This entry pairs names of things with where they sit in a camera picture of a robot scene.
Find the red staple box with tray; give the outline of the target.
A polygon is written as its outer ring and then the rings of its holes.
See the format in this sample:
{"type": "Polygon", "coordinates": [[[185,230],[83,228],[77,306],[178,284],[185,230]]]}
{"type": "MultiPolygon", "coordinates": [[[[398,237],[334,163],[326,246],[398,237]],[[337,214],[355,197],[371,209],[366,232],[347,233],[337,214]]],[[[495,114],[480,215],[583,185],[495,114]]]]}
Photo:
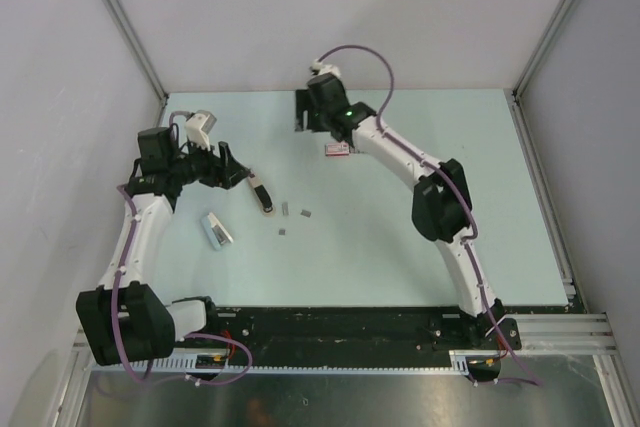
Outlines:
{"type": "Polygon", "coordinates": [[[361,151],[347,143],[327,143],[325,145],[326,157],[346,157],[361,154],[361,151]]]}

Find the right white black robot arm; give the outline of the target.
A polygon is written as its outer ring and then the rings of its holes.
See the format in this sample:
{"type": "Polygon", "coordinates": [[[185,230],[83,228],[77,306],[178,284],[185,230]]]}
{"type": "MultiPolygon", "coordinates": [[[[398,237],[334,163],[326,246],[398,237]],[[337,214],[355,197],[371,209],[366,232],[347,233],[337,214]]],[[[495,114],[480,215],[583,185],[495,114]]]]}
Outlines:
{"type": "Polygon", "coordinates": [[[445,262],[465,316],[463,340],[473,348],[493,341],[504,308],[475,250],[478,226],[463,166],[419,150],[382,120],[380,110],[350,102],[341,79],[331,73],[316,75],[295,91],[295,118],[297,130],[329,133],[380,162],[411,190],[411,221],[445,262]]]}

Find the black silver stapler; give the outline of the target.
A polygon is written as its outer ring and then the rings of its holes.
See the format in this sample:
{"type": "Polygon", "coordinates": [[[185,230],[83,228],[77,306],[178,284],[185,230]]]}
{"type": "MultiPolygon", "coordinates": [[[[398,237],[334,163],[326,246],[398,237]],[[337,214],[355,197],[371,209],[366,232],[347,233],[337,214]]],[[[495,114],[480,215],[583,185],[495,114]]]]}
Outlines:
{"type": "Polygon", "coordinates": [[[266,216],[274,215],[276,208],[261,178],[254,171],[250,170],[247,180],[256,197],[261,212],[266,216]]]}

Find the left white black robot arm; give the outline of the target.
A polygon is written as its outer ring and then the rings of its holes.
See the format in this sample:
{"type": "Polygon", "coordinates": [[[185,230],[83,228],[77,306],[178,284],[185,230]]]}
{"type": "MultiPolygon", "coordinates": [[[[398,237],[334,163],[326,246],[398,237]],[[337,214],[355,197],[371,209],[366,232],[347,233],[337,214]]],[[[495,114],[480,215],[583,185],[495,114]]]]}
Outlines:
{"type": "Polygon", "coordinates": [[[230,190],[249,175],[224,141],[211,146],[188,135],[186,144],[179,145],[172,128],[156,127],[139,132],[137,142],[132,173],[118,188],[125,213],[114,254],[98,286],[76,300],[76,313],[101,366],[167,358],[187,336],[202,347],[219,339],[221,323],[210,297],[164,303],[151,280],[183,188],[200,183],[230,190]]]}

